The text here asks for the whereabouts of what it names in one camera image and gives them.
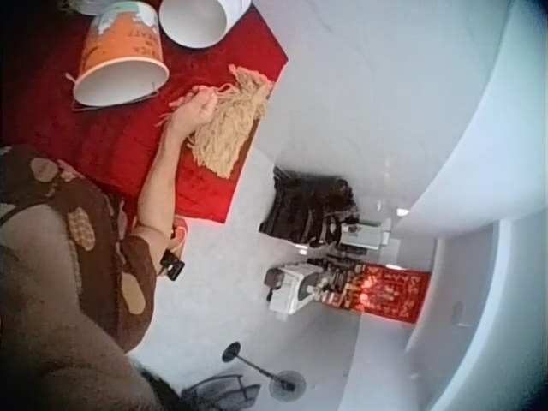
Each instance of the orange bucket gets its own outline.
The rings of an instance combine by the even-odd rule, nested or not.
[[[143,2],[114,3],[92,21],[74,99],[96,107],[129,103],[156,92],[169,76],[156,10]]]

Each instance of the floor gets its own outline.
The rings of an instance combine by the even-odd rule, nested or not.
[[[252,146],[227,223],[189,220],[184,271],[174,283],[158,282],[151,327],[131,355],[176,388],[228,369],[220,357],[235,340],[266,363],[325,310],[311,304],[283,321],[268,309],[266,270],[303,259],[290,243],[258,232],[274,197],[272,169]]]

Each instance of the paper bucket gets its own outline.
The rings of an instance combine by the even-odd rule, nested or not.
[[[97,107],[128,103],[156,92],[169,75],[156,10],[142,2],[114,3],[92,21],[74,99]]]
[[[164,0],[160,23],[179,45],[201,49],[223,39],[250,5],[251,0]]]

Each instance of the red tablecloth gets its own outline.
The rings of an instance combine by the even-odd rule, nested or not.
[[[73,112],[72,83],[64,73],[77,74],[91,18],[65,15],[57,11],[54,0],[33,6],[33,2],[10,3],[19,3],[26,11],[11,13],[3,23],[3,143],[29,143],[131,198],[137,197],[145,180],[161,132],[154,125],[168,111],[170,101],[193,85],[220,86],[231,81],[230,63],[276,80],[287,62],[252,6],[226,38],[210,49],[185,49],[163,35],[164,60],[171,76],[156,98]],[[160,2],[149,3],[158,6]],[[250,145],[251,139],[228,180],[198,167],[185,150],[177,175],[177,213],[223,223]]]

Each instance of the red decoration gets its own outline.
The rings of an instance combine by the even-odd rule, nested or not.
[[[414,324],[429,283],[428,272],[367,264],[346,285],[341,307]]]
[[[160,2],[149,3],[156,7]],[[225,39],[209,49],[185,49],[162,34],[171,76],[157,97],[73,112],[73,84],[64,74],[77,73],[91,19],[77,13],[65,15],[54,1],[9,2],[6,7],[16,9],[9,11],[11,16],[3,10],[3,143],[30,144],[130,199],[138,196],[145,180],[161,134],[155,124],[169,112],[169,102],[194,85],[221,86],[232,81],[231,63],[277,80],[287,62],[252,6]],[[192,153],[184,150],[177,173],[176,212],[223,223],[251,140],[227,180],[199,167]]]

